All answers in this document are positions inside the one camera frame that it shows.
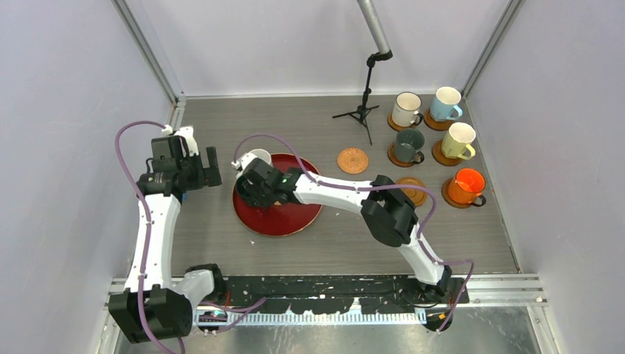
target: orange mug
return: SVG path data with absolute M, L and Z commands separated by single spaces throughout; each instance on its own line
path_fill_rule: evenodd
M 463 168 L 455 174 L 447 188 L 447 193 L 458 204 L 471 204 L 476 207 L 482 207 L 486 204 L 486 198 L 482 195 L 485 186 L 486 180 L 484 180 L 481 173 L 472 168 Z M 481 204 L 475 203 L 475 200 L 478 198 Z

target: mug handle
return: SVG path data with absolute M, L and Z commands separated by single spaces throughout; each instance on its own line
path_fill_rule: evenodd
M 471 146 L 471 144 L 467 144 L 466 146 L 467 146 L 467 150 L 469 151 L 469 153 L 471 153 L 471 155 L 466 156 L 463 153 L 461 153 L 460 155 L 458 155 L 458 157 L 463 160 L 470 160 L 473 158 L 473 156 L 475 156 L 475 149 L 473 148 L 473 146 Z
M 480 201 L 482 202 L 482 204 L 476 204 L 475 202 L 472 202 L 471 205 L 473 205 L 474 207 L 483 207 L 484 204 L 486 204 L 486 197 L 480 194 L 478 195 L 478 198 L 480 198 Z
M 414 115 L 415 115 L 415 116 L 418 116 L 418 117 L 419 117 L 419 120 L 416 120 L 416 119 L 415 119 L 415 120 L 413 120 L 413 121 L 411 122 L 411 127 L 416 127 L 417 125 L 421 124 L 421 122 L 423 122 L 423 114 L 422 114 L 421 112 L 419 112 L 419 111 L 415 111 L 415 112 L 414 112 Z
M 454 105 L 453 109 L 455 109 L 455 112 L 458 113 L 458 115 L 454 117 L 452 112 L 451 116 L 449 116 L 447 120 L 457 120 L 458 118 L 462 117 L 462 108 L 458 107 L 458 105 Z
M 420 164 L 425 160 L 425 156 L 421 151 L 417 151 L 416 155 L 419 157 L 419 159 L 412 161 L 412 164 Z

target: white wall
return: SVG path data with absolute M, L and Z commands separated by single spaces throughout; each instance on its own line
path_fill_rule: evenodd
M 2 2 L 0 353 L 92 353 L 137 206 L 114 154 L 170 103 L 106 0 Z M 143 170 L 155 128 L 122 149 Z
M 625 3 L 527 1 L 469 97 L 514 249 L 565 353 L 622 353 Z
M 128 2 L 187 96 L 360 93 L 377 51 L 355 0 Z M 395 57 L 374 94 L 462 88 L 506 4 L 376 1 Z

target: black tripod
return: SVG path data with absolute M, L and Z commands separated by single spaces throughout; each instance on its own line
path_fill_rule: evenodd
M 367 84 L 365 86 L 365 91 L 363 92 L 363 103 L 356 108 L 356 111 L 347 112 L 343 114 L 339 114 L 337 116 L 332 116 L 332 118 L 346 117 L 350 116 L 351 118 L 356 119 L 365 129 L 367 130 L 367 135 L 369 136 L 369 144 L 373 145 L 371 141 L 371 134 L 369 133 L 369 126 L 367 125 L 367 115 L 371 110 L 380 107 L 379 105 L 375 105 L 373 107 L 367 107 L 367 101 L 369 100 L 369 94 L 371 93 L 371 89 L 369 88 L 369 82 L 371 81 L 371 71 L 375 66 L 376 61 L 382 61 L 390 59 L 393 54 L 389 51 L 386 54 L 372 54 L 367 59 L 367 66 L 369 67 L 369 73 L 367 74 Z

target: black mug handle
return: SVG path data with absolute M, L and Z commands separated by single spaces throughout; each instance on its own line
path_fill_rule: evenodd
M 411 127 L 416 127 L 417 125 L 421 124 L 421 122 L 423 122 L 423 114 L 419 112 L 416 115 L 419 116 L 419 120 L 416 120 L 414 123 L 412 123 Z
M 483 195 L 479 195 L 478 198 L 480 198 L 480 201 L 482 201 L 482 204 L 476 204 L 475 202 L 471 203 L 471 205 L 473 205 L 474 207 L 483 207 L 484 204 L 486 204 L 486 197 L 484 197 Z
M 416 155 L 419 157 L 419 159 L 412 161 L 412 164 L 420 164 L 425 160 L 425 155 L 423 155 L 421 151 L 417 151 Z

